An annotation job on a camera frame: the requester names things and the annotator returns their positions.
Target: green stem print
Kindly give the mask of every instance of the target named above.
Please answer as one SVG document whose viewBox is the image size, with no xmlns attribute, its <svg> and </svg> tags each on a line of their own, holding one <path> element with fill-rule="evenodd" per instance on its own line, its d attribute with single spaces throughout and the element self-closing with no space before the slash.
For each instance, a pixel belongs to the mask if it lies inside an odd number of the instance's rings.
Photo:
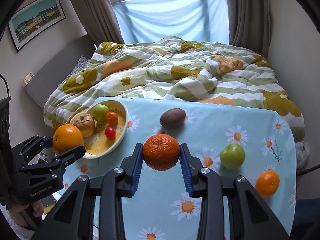
<svg viewBox="0 0 320 240">
<path fill-rule="evenodd" d="M 282 160 L 283 157 L 280 157 L 282 154 L 282 151 L 279 152 L 279 150 L 278 150 L 277 140 L 276 140 L 276 151 L 273 147 L 271 147 L 271 150 L 272 150 L 272 152 L 270 152 L 270 153 L 273 154 L 273 158 L 275 158 L 280 165 L 280 160 Z"/>
</svg>

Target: headboard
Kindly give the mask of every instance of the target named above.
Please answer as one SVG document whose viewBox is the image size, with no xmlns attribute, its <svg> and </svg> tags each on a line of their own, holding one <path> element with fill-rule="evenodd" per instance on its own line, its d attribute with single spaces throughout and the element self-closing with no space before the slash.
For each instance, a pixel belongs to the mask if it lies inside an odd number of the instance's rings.
<svg viewBox="0 0 320 240">
<path fill-rule="evenodd" d="M 88 35 L 71 42 L 50 59 L 30 80 L 26 92 L 43 109 L 49 96 L 65 80 L 83 55 L 92 58 L 95 46 Z"/>
</svg>

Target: floral tablecloth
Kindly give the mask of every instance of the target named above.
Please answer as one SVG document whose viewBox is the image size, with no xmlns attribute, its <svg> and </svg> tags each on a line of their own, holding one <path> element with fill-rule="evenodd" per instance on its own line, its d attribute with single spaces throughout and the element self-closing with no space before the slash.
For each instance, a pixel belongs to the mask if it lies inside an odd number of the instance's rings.
<svg viewBox="0 0 320 240">
<path fill-rule="evenodd" d="M 127 134 L 110 154 L 98 159 L 80 159 L 64 174 L 63 194 L 81 174 L 90 178 L 104 175 L 132 154 L 136 143 L 144 143 L 151 135 L 165 132 L 178 142 L 186 143 L 193 156 L 218 174 L 234 178 L 244 175 L 252 185 L 265 170 L 280 176 L 277 192 L 266 202 L 289 233 L 295 210 L 296 157 L 293 136 L 286 121 L 276 112 L 239 106 L 225 106 L 155 100 L 145 98 L 98 98 L 94 104 L 108 99 L 122 101 L 129 111 Z M 182 108 L 187 117 L 183 127 L 161 130 L 160 116 L 171 108 Z M 231 142 L 245 150 L 245 161 L 236 171 L 220 165 L 219 153 Z M 94 219 L 94 235 L 98 236 L 99 203 Z M 124 227 L 127 240 L 196 240 L 201 199 L 186 193 L 180 163 L 168 171 L 155 171 L 143 164 L 138 191 L 123 198 Z M 228 204 L 224 201 L 225 237 L 229 239 Z"/>
</svg>

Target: hand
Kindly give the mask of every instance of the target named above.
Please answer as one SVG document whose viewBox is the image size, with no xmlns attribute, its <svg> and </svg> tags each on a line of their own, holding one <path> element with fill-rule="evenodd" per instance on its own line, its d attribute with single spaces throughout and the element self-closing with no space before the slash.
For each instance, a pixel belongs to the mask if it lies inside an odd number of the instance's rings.
<svg viewBox="0 0 320 240">
<path fill-rule="evenodd" d="M 27 227 L 28 224 L 27 222 L 24 220 L 23 216 L 20 214 L 21 210 L 25 210 L 29 205 L 26 206 L 21 206 L 18 204 L 12 204 L 12 208 L 9 209 L 9 214 L 12 217 L 12 219 L 20 226 L 22 227 Z M 33 215 L 35 217 L 39 217 L 42 216 L 43 212 L 44 212 L 44 207 L 41 203 L 40 200 L 33 202 L 31 204 L 31 206 L 33 207 Z"/>
</svg>

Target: striped blanket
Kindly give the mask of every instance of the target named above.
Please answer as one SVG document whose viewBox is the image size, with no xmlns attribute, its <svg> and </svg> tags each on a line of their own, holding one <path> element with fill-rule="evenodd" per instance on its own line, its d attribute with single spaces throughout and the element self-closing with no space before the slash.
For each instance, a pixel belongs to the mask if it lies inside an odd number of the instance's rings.
<svg viewBox="0 0 320 240">
<path fill-rule="evenodd" d="M 270 63 L 248 49 L 167 36 L 154 43 L 102 43 L 85 70 L 59 85 L 44 106 L 55 129 L 98 97 L 143 97 L 270 109 L 304 137 L 303 116 Z"/>
</svg>

